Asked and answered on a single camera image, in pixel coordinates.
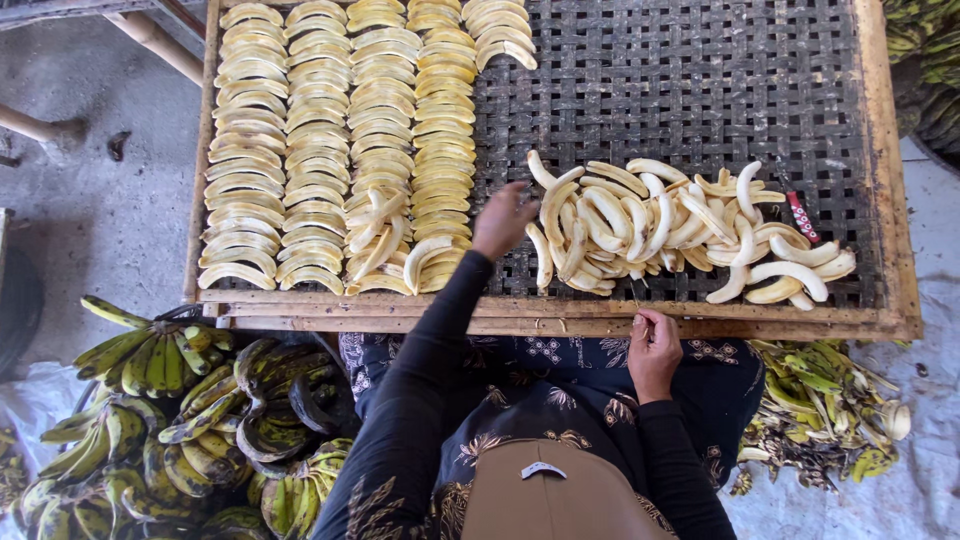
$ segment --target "wooden frame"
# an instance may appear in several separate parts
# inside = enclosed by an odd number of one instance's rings
[[[189,225],[184,301],[205,305],[204,312],[232,328],[305,331],[409,331],[433,295],[403,297],[363,293],[341,297],[332,293],[259,290],[201,290],[197,287],[199,236],[204,222],[203,172],[206,147],[212,138],[221,11],[242,0],[210,0],[207,5],[204,85],[194,208]],[[267,1],[271,5],[298,2]],[[872,186],[876,210],[880,282],[886,305],[840,309],[754,305],[711,305],[690,302],[646,302],[645,307],[682,318],[686,337],[736,336],[784,339],[847,337],[915,339],[923,335],[920,302],[910,246],[903,193],[900,142],[894,114],[890,67],[886,56],[883,9],[878,0],[852,0],[858,28],[864,111],[863,134],[869,142],[865,179]],[[470,331],[490,334],[554,334],[584,336],[628,335],[638,304],[608,300],[556,301],[548,298],[484,297],[474,312]]]

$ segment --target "woman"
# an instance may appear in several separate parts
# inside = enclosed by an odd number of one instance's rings
[[[715,491],[763,391],[746,342],[682,344],[651,309],[631,339],[465,336],[537,213],[523,187],[402,345],[341,334],[364,426],[313,537],[734,538]]]

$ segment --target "red knife handle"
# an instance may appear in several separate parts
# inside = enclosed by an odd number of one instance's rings
[[[813,230],[813,225],[810,224],[810,217],[806,215],[806,210],[801,206],[800,199],[797,198],[797,192],[787,191],[786,200],[790,203],[790,209],[793,210],[793,218],[797,220],[797,227],[800,228],[800,232],[811,242],[820,241],[820,235]]]

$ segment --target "woven bamboo tray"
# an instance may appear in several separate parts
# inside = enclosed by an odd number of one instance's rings
[[[217,21],[237,3],[208,3],[185,301],[234,328],[409,331],[433,295],[337,297],[315,284],[262,291],[232,279],[197,287]],[[264,3],[286,12],[298,2]],[[739,299],[707,304],[706,295],[727,281],[726,268],[663,272],[633,286],[626,278],[600,299],[557,280],[539,293],[527,241],[497,262],[470,331],[626,335],[643,305],[682,317],[685,336],[922,335],[877,0],[527,0],[526,8],[540,67],[528,71],[500,56],[474,83],[471,215],[506,182],[532,180],[530,149],[554,173],[587,160],[623,166],[643,157],[712,180],[722,166],[737,172],[761,160],[757,177],[768,189],[789,179],[822,238],[854,248],[857,269],[828,283],[828,301],[806,312]],[[541,195],[531,187],[532,197]],[[786,205],[764,212],[767,221],[792,222]]]

